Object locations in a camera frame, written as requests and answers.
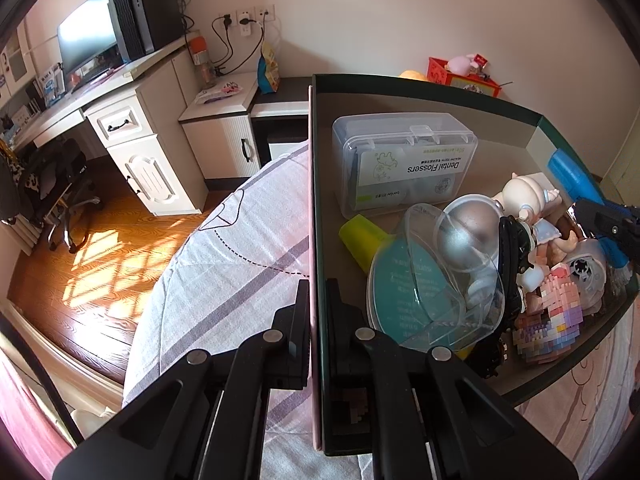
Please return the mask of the white unicorn figurine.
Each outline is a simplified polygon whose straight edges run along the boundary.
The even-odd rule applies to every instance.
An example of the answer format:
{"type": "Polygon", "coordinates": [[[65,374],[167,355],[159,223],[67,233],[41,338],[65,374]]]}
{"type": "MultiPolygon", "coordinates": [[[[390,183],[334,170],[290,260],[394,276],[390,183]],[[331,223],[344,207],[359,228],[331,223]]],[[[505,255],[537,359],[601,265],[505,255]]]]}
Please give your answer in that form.
{"type": "Polygon", "coordinates": [[[492,198],[506,216],[529,226],[547,217],[562,204],[561,193],[547,177],[538,174],[512,174],[502,190],[492,198]]]}

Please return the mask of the white bedside cabinet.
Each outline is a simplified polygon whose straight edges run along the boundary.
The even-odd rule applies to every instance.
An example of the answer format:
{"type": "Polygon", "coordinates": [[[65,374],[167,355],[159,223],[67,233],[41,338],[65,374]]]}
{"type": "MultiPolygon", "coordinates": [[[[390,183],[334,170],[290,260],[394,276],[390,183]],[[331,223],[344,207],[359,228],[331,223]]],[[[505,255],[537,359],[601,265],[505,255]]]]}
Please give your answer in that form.
{"type": "Polygon", "coordinates": [[[209,191],[232,191],[260,166],[250,107],[257,91],[253,73],[224,76],[240,92],[208,104],[193,102],[179,117],[209,191]]]}

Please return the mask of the pink black storage box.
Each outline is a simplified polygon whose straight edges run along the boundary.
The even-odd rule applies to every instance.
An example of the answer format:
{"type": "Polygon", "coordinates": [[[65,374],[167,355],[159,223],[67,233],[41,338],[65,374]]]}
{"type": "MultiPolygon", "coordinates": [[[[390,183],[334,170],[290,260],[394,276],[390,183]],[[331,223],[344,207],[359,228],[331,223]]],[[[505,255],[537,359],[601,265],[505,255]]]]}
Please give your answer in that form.
{"type": "Polygon", "coordinates": [[[631,426],[639,213],[547,118],[369,75],[310,87],[314,438],[371,446],[357,330],[445,348],[590,474],[631,426]]]}

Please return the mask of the red storage crate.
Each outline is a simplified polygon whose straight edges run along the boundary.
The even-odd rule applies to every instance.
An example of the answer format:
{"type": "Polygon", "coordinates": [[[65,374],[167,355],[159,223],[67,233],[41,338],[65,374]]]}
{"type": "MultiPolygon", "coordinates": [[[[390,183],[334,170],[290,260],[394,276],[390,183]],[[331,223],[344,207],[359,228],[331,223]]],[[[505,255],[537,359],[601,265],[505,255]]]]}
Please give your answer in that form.
{"type": "Polygon", "coordinates": [[[500,84],[497,84],[491,76],[484,72],[487,62],[480,55],[475,55],[475,61],[480,64],[480,68],[475,74],[461,77],[449,73],[446,70],[447,60],[443,58],[429,58],[427,64],[427,80],[434,84],[442,84],[451,88],[459,88],[475,93],[486,94],[496,98],[501,92],[500,84]]]}

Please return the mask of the white wall cabinet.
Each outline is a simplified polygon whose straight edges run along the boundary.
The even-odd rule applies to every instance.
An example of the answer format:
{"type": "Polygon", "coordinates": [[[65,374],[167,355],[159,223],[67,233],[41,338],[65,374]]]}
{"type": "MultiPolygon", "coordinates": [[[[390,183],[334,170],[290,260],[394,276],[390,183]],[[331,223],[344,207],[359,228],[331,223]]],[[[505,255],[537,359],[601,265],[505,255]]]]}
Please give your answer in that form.
{"type": "Polygon", "coordinates": [[[25,21],[21,21],[1,52],[1,102],[9,101],[35,76],[25,21]]]}

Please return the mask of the pink brick toy figure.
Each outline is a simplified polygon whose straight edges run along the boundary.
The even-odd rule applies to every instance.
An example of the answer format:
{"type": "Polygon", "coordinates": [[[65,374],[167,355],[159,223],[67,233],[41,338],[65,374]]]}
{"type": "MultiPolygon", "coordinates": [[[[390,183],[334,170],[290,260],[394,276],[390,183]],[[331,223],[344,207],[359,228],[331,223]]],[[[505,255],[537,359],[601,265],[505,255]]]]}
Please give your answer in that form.
{"type": "Polygon", "coordinates": [[[516,353],[526,363],[559,359],[575,343],[583,318],[570,267],[558,263],[537,291],[526,295],[526,311],[516,319],[512,335],[516,353]]]}

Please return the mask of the black white tv stand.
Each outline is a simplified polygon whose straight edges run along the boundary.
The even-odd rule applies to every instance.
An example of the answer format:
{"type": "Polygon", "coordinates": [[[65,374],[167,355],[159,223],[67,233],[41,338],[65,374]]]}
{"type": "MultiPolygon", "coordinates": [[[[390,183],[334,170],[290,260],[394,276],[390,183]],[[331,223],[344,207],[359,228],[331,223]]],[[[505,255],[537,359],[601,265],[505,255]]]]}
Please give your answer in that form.
{"type": "Polygon", "coordinates": [[[262,166],[308,139],[310,86],[310,77],[290,77],[277,92],[256,91],[250,124],[262,166]]]}

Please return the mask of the yellow highlighter pen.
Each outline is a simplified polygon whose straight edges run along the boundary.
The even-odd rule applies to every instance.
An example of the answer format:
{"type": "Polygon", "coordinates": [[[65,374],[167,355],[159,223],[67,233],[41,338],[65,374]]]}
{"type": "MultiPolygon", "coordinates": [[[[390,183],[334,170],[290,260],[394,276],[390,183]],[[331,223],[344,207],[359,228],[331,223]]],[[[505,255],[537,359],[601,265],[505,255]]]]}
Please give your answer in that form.
{"type": "Polygon", "coordinates": [[[370,272],[375,255],[392,237],[377,224],[357,214],[338,230],[338,237],[365,274],[370,272]]]}

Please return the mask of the clear teal round container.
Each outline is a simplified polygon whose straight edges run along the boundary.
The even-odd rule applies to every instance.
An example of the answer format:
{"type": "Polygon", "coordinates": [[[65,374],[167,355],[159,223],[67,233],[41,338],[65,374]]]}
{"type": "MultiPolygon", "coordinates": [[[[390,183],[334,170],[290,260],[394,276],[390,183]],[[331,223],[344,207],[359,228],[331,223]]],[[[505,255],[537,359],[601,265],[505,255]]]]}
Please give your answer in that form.
{"type": "Polygon", "coordinates": [[[412,350],[460,352],[491,335],[503,312],[495,237],[486,245],[445,211],[408,208],[369,272],[372,327],[412,350]]]}

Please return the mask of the clear dental flosser box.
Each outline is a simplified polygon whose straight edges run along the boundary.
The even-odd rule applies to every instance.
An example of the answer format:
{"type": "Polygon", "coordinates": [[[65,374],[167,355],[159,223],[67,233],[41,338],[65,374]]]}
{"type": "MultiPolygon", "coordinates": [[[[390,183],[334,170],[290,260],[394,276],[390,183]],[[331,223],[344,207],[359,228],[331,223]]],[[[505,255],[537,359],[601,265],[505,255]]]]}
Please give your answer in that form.
{"type": "Polygon", "coordinates": [[[342,116],[332,134],[335,196],[346,219],[452,200],[478,145],[448,113],[342,116]]]}

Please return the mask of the striped white quilt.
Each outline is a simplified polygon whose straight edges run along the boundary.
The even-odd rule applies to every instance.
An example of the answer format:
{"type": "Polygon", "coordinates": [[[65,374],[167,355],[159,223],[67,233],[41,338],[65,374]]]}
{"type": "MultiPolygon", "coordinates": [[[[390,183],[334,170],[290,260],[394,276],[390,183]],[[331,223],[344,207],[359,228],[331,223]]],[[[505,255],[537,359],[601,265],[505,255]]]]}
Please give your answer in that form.
{"type": "Polygon", "coordinates": [[[145,300],[122,402],[192,349],[218,354],[270,327],[309,266],[309,145],[225,198],[177,250],[145,300]]]}

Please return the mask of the pink plush toy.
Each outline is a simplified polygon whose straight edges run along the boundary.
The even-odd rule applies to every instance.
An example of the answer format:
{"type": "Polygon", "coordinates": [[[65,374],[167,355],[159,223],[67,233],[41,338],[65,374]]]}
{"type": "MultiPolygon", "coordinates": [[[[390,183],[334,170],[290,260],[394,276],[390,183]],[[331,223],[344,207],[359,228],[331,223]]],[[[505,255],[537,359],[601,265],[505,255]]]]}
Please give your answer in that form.
{"type": "Polygon", "coordinates": [[[461,77],[467,77],[469,74],[475,74],[480,68],[480,64],[475,61],[475,55],[459,55],[455,58],[450,58],[446,64],[446,70],[449,73],[458,75],[461,77]]]}

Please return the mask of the black computer tower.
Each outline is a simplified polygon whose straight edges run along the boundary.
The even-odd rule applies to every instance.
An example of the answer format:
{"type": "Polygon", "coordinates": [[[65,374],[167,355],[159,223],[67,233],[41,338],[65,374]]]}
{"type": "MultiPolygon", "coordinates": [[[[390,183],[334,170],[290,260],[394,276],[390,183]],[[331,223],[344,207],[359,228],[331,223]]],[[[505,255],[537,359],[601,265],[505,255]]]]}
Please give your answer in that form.
{"type": "Polygon", "coordinates": [[[137,61],[183,36],[178,0],[107,0],[117,47],[125,63],[137,61]]]}

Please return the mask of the white desk with drawers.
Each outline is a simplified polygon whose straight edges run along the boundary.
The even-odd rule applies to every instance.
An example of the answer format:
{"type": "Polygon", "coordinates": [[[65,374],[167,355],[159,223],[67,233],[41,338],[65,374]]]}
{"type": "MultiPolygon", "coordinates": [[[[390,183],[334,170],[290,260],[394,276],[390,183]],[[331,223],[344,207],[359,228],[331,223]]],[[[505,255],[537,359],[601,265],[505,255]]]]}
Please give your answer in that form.
{"type": "Polygon", "coordinates": [[[13,151],[88,122],[151,214],[200,214],[208,189],[179,122],[195,85],[188,44],[178,39],[63,96],[17,133],[13,151]]]}

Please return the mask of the black office chair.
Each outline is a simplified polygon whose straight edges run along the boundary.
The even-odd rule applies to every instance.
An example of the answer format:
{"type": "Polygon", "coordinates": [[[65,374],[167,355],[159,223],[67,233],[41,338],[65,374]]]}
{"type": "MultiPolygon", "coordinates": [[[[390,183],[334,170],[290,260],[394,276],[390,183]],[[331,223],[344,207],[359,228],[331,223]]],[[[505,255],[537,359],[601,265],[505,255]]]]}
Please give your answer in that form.
{"type": "Polygon", "coordinates": [[[87,206],[102,206],[89,177],[87,157],[73,140],[54,140],[37,148],[29,160],[19,159],[6,144],[1,145],[1,222],[25,219],[32,226],[50,226],[47,243],[58,247],[56,232],[71,254],[85,243],[76,243],[70,222],[87,206]]]}

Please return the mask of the yellow octopus plush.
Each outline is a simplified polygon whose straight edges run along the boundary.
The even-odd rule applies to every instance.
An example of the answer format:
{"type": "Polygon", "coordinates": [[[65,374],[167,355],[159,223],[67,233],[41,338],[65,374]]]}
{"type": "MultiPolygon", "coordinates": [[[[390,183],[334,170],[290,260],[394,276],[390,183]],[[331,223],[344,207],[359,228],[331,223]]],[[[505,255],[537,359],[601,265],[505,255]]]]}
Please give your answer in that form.
{"type": "Polygon", "coordinates": [[[399,78],[427,81],[427,76],[425,76],[424,73],[418,72],[417,70],[404,70],[399,75],[399,78]]]}

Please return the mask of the black doll figure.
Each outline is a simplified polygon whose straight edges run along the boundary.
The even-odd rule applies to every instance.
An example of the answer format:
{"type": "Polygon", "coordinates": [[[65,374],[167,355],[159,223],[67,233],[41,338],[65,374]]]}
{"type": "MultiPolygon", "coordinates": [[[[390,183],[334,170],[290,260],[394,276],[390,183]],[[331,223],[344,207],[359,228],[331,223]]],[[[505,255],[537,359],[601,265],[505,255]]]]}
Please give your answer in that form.
{"type": "Polygon", "coordinates": [[[498,232],[498,272],[503,284],[504,312],[494,332],[479,342],[473,350],[473,356],[476,358],[474,370],[484,379],[496,377],[498,367],[506,359],[502,335],[514,329],[523,305],[522,294],[518,288],[518,276],[533,266],[528,258],[533,242],[526,223],[516,220],[513,216],[504,216],[499,221],[498,232]]]}

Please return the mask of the black computer monitor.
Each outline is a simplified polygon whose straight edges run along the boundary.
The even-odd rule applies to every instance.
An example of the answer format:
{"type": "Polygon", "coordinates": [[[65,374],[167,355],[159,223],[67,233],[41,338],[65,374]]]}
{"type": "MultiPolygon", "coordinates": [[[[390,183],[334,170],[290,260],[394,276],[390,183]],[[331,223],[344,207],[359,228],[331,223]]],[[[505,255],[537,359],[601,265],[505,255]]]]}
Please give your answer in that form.
{"type": "Polygon", "coordinates": [[[111,20],[110,0],[86,0],[58,25],[63,74],[68,84],[87,63],[102,58],[99,66],[119,67],[119,52],[111,20]]]}

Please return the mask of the snack bag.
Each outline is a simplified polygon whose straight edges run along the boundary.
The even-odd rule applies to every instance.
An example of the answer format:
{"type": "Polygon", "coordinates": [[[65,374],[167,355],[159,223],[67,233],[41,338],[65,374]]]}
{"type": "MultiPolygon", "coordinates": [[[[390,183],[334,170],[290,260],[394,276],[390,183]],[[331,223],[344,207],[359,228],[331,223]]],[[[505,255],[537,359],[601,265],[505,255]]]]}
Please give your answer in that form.
{"type": "Polygon", "coordinates": [[[264,41],[260,46],[257,83],[262,94],[276,93],[280,87],[280,70],[273,48],[264,41]]]}

